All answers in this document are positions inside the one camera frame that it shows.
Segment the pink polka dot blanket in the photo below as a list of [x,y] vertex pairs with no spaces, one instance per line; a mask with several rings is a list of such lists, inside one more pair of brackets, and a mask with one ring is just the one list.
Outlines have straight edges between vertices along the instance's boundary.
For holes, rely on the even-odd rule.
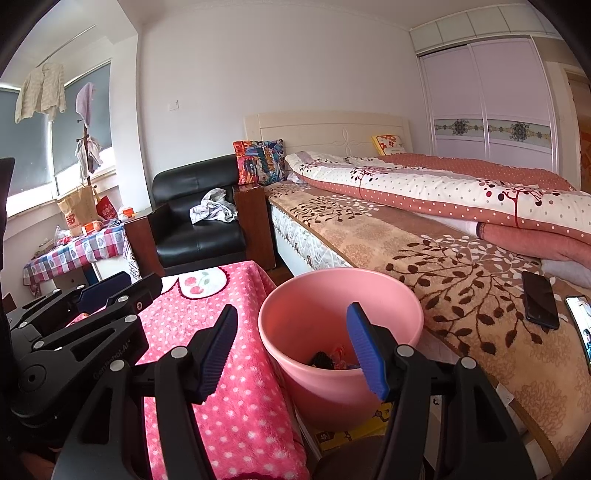
[[411,212],[569,236],[591,244],[591,195],[315,152],[286,156],[310,185]]
[[[214,324],[226,303],[234,305],[238,333],[217,390],[194,406],[213,471],[219,479],[309,479],[306,453],[258,332],[259,309],[275,285],[252,261],[221,270],[227,284],[206,298],[190,298],[202,293],[194,289],[199,273],[195,279],[181,275],[172,286],[163,281],[169,290],[140,314],[150,348],[139,363],[187,345],[197,330]],[[152,474],[154,480],[164,480],[153,398],[145,399],[145,422]]]

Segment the red bag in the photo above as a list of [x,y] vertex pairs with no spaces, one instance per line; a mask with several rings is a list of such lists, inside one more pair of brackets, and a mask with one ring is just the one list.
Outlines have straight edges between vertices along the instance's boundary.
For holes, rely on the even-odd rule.
[[105,220],[112,220],[117,218],[117,210],[113,207],[113,204],[109,200],[109,197],[105,195],[96,204],[96,213],[98,213]]

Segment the ceiling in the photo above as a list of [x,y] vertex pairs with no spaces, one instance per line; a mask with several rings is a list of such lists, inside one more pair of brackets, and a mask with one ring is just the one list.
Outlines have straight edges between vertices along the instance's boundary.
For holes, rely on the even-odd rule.
[[[477,7],[495,5],[499,0],[116,0],[121,5],[125,15],[134,24],[146,24],[165,15],[183,8],[207,8],[215,5],[244,5],[244,4],[303,4],[318,5],[326,8],[344,9],[355,11],[365,15],[382,18],[388,22],[410,29],[435,20],[436,18],[450,15]],[[526,2],[527,0],[509,0],[510,2]],[[94,14],[85,6],[95,5]],[[35,68],[45,57],[62,46],[68,40],[78,35],[94,23],[98,26],[84,33],[71,42],[59,53],[54,55],[52,61],[66,65],[66,81],[74,74],[82,72],[68,68],[68,59],[80,56],[81,53],[90,52],[95,57],[108,58],[110,47],[105,35],[108,35],[108,25],[105,19],[101,22],[97,18],[97,12],[105,10],[106,21],[110,12],[105,0],[60,0],[51,11],[43,17],[26,37],[23,44],[12,58],[6,71],[0,77],[0,83],[19,86],[23,83],[27,74]]]
[[[526,3],[527,0],[509,0],[507,3]],[[195,6],[243,5],[248,3],[325,5],[357,11],[383,18],[407,29],[477,7],[506,3],[499,0],[119,0],[126,14],[142,23],[156,20],[175,9]]]
[[[0,77],[0,82],[21,85],[27,74],[45,57],[93,24],[92,19],[85,14],[76,0],[60,0],[27,35]],[[69,54],[104,41],[104,33],[99,27],[95,27],[75,39],[52,57],[52,60],[64,62]]]

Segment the yellow pillow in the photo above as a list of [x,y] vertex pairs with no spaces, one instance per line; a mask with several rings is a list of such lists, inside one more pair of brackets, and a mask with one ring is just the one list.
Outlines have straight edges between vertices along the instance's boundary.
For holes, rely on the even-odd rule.
[[394,155],[397,153],[406,153],[402,146],[402,140],[398,135],[376,135],[371,140],[380,155]]

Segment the wooden headboard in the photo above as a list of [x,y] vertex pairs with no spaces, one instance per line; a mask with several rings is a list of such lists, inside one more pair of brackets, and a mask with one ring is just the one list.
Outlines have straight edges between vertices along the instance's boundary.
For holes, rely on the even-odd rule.
[[248,140],[283,139],[285,153],[301,150],[340,157],[375,157],[374,135],[395,134],[407,152],[413,151],[408,120],[385,113],[366,112],[270,112],[244,119]]

